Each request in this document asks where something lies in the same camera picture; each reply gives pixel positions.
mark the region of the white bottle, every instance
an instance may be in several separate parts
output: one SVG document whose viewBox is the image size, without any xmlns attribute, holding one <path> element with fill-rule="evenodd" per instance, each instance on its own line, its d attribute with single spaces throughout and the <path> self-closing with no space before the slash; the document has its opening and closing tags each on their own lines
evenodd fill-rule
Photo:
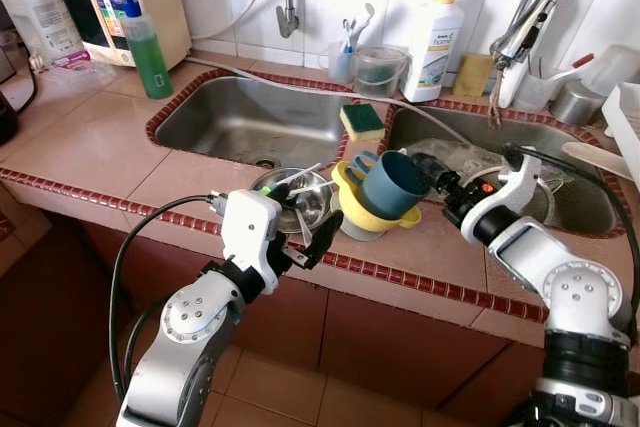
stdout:
<svg viewBox="0 0 640 427">
<path fill-rule="evenodd" d="M 51 62 L 84 49 L 64 0 L 2 0 L 32 55 Z"/>
<path fill-rule="evenodd" d="M 464 22 L 464 12 L 455 0 L 434 0 L 421 7 L 413 43 L 411 63 L 400 80 L 400 90 L 409 102 L 425 102 L 440 95 L 444 74 Z"/>
</svg>

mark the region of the white tile wall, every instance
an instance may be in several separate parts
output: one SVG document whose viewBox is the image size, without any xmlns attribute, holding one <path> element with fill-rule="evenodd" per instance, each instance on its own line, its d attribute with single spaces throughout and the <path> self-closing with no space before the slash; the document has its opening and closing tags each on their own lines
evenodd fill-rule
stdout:
<svg viewBox="0 0 640 427">
<path fill-rule="evenodd" d="M 190 27 L 200 33 L 224 28 L 249 0 L 184 0 Z M 284 0 L 257 0 L 249 14 L 214 39 L 195 47 L 261 60 L 319 67 L 327 44 L 343 37 L 342 19 L 351 18 L 365 2 L 376 15 L 362 43 L 407 46 L 414 29 L 415 7 L 429 0 L 295 0 L 301 27 L 291 38 L 280 36 L 275 16 Z M 504 33 L 519 0 L 458 0 L 465 25 L 449 70 L 455 72 L 464 52 L 487 53 Z M 545 72 L 566 68 L 581 55 L 602 52 L 611 43 L 640 50 L 640 10 L 637 0 L 561 0 L 538 54 Z"/>
</svg>

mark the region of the faucet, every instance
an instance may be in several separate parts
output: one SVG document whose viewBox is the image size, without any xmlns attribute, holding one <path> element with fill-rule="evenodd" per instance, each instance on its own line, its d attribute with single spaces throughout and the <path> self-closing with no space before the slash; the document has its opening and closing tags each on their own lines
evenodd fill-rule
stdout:
<svg viewBox="0 0 640 427">
<path fill-rule="evenodd" d="M 296 8 L 293 0 L 285 0 L 285 8 L 276 7 L 276 16 L 278 17 L 278 26 L 280 27 L 280 35 L 285 39 L 291 37 L 294 30 L 300 26 L 300 21 L 296 16 Z"/>
<path fill-rule="evenodd" d="M 544 22 L 558 0 L 520 0 L 507 32 L 490 47 L 494 67 L 503 71 L 522 63 L 538 40 Z"/>
</svg>

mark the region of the sponge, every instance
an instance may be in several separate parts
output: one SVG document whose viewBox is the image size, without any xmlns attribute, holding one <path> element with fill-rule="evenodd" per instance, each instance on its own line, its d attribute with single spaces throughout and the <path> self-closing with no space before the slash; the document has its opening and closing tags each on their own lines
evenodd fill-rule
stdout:
<svg viewBox="0 0 640 427">
<path fill-rule="evenodd" d="M 384 124 L 371 104 L 343 105 L 340 119 L 354 142 L 384 138 Z"/>
</svg>

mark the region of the stainless steel sink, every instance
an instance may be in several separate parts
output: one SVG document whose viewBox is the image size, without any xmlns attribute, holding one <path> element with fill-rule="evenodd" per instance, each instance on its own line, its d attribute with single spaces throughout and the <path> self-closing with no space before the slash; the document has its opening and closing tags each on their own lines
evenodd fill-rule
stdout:
<svg viewBox="0 0 640 427">
<path fill-rule="evenodd" d="M 433 107 L 427 107 L 425 110 L 483 149 L 500 153 L 507 142 L 532 145 L 541 152 L 598 174 L 597 169 L 562 152 L 562 144 L 576 139 L 553 127 L 503 119 L 502 129 L 490 130 L 484 115 Z M 455 140 L 436 124 L 414 112 L 404 109 L 397 112 L 391 127 L 390 149 L 408 147 L 427 138 Z M 485 178 L 489 182 L 494 182 L 490 177 Z M 533 200 L 524 213 L 541 220 L 545 216 L 548 202 L 544 193 L 540 189 L 536 190 Z M 605 194 L 585 180 L 576 178 L 564 184 L 555 194 L 555 199 L 556 213 L 550 222 L 551 226 L 579 233 L 602 234 L 611 230 L 616 224 L 613 208 Z"/>
<path fill-rule="evenodd" d="M 237 77 L 199 86 L 156 131 L 165 147 L 263 167 L 332 162 L 349 99 L 292 92 Z"/>
</svg>

